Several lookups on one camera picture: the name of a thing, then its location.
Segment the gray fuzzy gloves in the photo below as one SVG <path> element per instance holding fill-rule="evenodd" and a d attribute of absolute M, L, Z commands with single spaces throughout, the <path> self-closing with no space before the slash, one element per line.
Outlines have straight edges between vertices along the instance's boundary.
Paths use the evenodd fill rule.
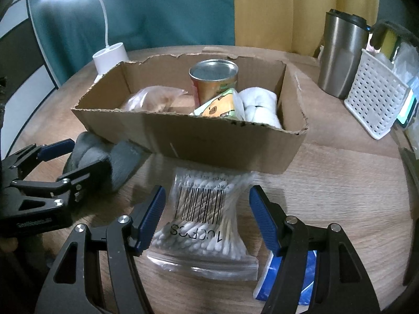
<path fill-rule="evenodd" d="M 63 168 L 63 174 L 96 162 L 104 162 L 108 172 L 101 172 L 103 193 L 115 193 L 132 178 L 150 155 L 148 150 L 130 140 L 114 144 L 85 131 L 78 135 L 75 147 Z"/>

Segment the cotton swabs bag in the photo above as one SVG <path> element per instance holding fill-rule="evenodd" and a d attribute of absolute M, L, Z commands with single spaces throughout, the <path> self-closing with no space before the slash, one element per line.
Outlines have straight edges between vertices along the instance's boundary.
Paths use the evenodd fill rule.
<path fill-rule="evenodd" d="M 166 271 L 220 281 L 254 281 L 258 259 L 237 224 L 237 203 L 254 172 L 177 168 L 170 190 L 171 219 L 152 238 L 148 259 Z"/>

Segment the blue tissue pack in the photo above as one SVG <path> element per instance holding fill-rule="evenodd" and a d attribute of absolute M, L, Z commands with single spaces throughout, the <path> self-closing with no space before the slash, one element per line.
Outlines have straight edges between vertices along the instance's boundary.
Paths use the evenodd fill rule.
<path fill-rule="evenodd" d="M 317 251 L 289 250 L 288 255 L 268 255 L 253 297 L 268 310 L 290 313 L 298 305 L 309 305 L 315 287 Z"/>

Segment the clear bag of snacks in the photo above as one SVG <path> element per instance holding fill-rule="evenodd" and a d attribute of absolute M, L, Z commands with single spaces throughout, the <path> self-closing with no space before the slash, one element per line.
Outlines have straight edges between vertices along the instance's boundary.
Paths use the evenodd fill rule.
<path fill-rule="evenodd" d="M 132 94 L 119 108 L 128 112 L 163 112 L 170 108 L 174 100 L 185 94 L 187 92 L 184 89 L 150 86 Z"/>

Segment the cartoon tissue pack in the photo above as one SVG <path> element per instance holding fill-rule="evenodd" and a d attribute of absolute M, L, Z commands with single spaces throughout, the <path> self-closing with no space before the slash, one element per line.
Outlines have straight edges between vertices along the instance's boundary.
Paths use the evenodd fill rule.
<path fill-rule="evenodd" d="M 245 120 L 244 105 L 236 89 L 231 88 L 199 106 L 191 116 Z"/>

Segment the metal tin can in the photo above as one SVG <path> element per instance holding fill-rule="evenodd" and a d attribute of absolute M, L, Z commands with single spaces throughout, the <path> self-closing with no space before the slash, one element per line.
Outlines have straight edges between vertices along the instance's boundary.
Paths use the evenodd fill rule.
<path fill-rule="evenodd" d="M 199 107 L 228 89 L 235 89 L 238 66 L 230 60 L 203 60 L 189 69 L 195 106 Z"/>

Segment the white socks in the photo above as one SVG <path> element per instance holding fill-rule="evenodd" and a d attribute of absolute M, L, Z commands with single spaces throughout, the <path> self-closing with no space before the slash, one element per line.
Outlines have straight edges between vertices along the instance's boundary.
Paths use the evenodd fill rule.
<path fill-rule="evenodd" d="M 261 87 L 249 87 L 239 92 L 239 96 L 244 105 L 245 121 L 282 128 L 276 115 L 277 96 L 274 92 Z"/>

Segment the brown cardboard box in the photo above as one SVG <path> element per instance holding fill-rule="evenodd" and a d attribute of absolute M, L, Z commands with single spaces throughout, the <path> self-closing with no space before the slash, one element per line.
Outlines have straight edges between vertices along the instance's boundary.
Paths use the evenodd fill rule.
<path fill-rule="evenodd" d="M 191 91 L 189 69 L 210 58 L 212 53 L 164 54 L 120 63 L 87 90 L 73 113 L 88 131 L 112 143 L 128 139 L 166 157 L 229 169 L 283 173 L 308 131 L 297 82 L 300 72 L 287 60 L 230 55 L 239 68 L 239 89 L 262 87 L 276 93 L 280 128 L 193 116 L 187 111 L 122 111 L 128 97 L 146 87 Z"/>

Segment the teal curtain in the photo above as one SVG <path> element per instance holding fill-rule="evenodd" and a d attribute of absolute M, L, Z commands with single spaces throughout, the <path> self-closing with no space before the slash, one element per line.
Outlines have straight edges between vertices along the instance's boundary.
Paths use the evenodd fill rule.
<path fill-rule="evenodd" d="M 28 0 L 46 63 L 64 84 L 106 46 L 231 46 L 234 0 Z"/>

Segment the white perforated plastic basket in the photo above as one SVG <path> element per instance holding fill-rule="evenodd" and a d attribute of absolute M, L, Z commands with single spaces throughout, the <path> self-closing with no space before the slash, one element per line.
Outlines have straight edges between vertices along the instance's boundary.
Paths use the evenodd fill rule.
<path fill-rule="evenodd" d="M 380 140 L 390 132 L 408 94 L 408 85 L 384 63 L 362 50 L 344 105 L 373 139 Z"/>

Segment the clear plastic bag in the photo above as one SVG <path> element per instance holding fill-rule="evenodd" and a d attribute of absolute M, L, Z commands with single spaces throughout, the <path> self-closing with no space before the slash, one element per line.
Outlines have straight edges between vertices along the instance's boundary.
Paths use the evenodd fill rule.
<path fill-rule="evenodd" d="M 403 84 L 413 90 L 418 89 L 418 51 L 416 47 L 402 41 L 393 62 L 381 52 L 373 56 L 388 67 Z"/>

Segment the yellow green sponge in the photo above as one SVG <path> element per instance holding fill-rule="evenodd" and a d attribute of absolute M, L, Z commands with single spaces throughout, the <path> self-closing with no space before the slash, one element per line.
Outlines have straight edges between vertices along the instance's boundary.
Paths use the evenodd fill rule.
<path fill-rule="evenodd" d="M 392 61 L 399 43 L 398 34 L 391 29 L 387 29 L 383 36 L 380 53 Z"/>

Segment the stainless steel tumbler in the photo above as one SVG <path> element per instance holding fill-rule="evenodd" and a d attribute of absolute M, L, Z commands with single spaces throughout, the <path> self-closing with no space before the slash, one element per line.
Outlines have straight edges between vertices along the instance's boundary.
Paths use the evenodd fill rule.
<path fill-rule="evenodd" d="M 338 99 L 347 97 L 369 31 L 370 26 L 361 16 L 336 9 L 326 12 L 318 79 L 321 90 Z"/>

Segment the gray cloth on basket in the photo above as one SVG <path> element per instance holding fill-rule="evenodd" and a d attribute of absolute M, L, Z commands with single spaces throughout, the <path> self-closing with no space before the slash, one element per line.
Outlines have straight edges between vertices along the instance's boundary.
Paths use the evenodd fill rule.
<path fill-rule="evenodd" d="M 418 36 L 414 35 L 411 31 L 401 26 L 400 24 L 394 23 L 389 20 L 380 20 L 377 21 L 373 26 L 371 26 L 371 46 L 373 46 L 375 49 L 380 48 L 386 31 L 392 31 L 403 41 L 411 44 L 416 48 L 418 48 L 419 46 Z"/>

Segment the yellow curtain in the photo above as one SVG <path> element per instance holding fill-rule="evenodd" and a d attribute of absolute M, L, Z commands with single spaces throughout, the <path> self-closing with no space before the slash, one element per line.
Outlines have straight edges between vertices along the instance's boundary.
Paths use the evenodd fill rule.
<path fill-rule="evenodd" d="M 332 9 L 376 23 L 379 0 L 234 0 L 235 43 L 312 56 Z"/>

